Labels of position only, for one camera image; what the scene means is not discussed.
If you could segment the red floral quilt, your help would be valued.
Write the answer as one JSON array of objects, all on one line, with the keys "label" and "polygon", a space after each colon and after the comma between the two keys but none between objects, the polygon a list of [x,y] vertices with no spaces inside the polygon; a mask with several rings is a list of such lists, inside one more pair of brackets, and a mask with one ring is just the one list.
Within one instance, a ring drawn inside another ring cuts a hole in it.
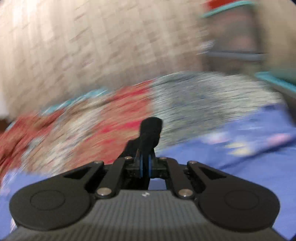
[{"label": "red floral quilt", "polygon": [[15,168],[55,175],[93,160],[109,164],[150,116],[164,122],[160,151],[279,102],[261,81],[217,72],[177,72],[113,92],[94,90],[18,117],[1,134],[1,175]]}]

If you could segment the black pants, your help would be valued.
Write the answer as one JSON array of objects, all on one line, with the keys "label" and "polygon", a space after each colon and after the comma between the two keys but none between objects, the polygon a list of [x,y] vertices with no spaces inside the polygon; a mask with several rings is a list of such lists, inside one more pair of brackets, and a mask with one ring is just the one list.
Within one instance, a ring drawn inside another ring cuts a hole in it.
[{"label": "black pants", "polygon": [[159,144],[163,128],[163,120],[157,117],[150,117],[140,124],[139,137],[129,140],[119,157],[131,155],[135,157],[140,153],[142,157],[144,175],[146,176],[146,189],[149,187],[149,160],[156,157],[154,149]]}]

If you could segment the clear storage bin teal lid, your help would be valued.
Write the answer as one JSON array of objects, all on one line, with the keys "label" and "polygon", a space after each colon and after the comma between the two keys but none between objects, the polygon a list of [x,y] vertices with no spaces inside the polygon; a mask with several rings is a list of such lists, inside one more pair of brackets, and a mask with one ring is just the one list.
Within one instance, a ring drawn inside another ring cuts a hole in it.
[{"label": "clear storage bin teal lid", "polygon": [[262,70],[265,52],[255,1],[207,1],[202,16],[208,69],[228,74]]}]

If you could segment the lower clear bin teal lid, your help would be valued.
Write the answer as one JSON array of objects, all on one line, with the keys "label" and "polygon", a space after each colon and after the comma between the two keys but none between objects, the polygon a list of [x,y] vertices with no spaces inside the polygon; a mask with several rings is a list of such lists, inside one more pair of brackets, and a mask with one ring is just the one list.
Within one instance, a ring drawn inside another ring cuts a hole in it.
[{"label": "lower clear bin teal lid", "polygon": [[285,80],[274,77],[269,71],[257,72],[254,76],[262,81],[267,82],[275,90],[278,90],[282,94],[289,95],[295,98],[295,85]]}]

